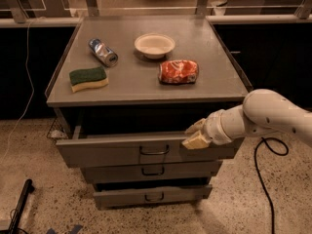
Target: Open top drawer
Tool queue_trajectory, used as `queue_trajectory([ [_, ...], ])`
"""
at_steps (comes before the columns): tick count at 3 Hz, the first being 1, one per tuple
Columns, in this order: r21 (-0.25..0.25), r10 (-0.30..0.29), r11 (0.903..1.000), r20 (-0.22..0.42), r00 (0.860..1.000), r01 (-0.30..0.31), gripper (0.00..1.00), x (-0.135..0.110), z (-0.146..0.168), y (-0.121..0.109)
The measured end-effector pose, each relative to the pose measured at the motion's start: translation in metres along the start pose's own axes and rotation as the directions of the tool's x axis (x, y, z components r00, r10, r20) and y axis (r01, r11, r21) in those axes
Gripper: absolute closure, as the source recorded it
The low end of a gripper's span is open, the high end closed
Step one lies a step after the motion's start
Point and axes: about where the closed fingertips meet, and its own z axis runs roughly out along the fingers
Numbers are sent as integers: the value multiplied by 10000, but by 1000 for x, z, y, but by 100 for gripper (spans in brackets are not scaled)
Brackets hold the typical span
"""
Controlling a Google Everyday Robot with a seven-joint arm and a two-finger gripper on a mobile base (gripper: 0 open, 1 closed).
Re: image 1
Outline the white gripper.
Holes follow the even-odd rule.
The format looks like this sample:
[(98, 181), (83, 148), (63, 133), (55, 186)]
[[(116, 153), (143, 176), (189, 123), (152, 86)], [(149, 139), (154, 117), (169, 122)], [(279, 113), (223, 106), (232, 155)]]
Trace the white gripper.
[(221, 116), (223, 109), (211, 113), (207, 119), (202, 118), (185, 130), (187, 135), (193, 134), (182, 142), (187, 149), (207, 148), (210, 143), (223, 145), (230, 143), (232, 139), (222, 128)]

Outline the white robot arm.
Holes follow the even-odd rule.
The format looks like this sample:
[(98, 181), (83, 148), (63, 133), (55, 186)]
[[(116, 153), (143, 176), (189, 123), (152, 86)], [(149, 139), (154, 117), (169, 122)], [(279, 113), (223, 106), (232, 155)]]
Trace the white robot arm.
[(182, 142), (187, 149), (223, 145), (241, 137), (287, 133), (312, 146), (312, 113), (266, 89), (248, 93), (241, 105), (220, 109), (191, 125)]

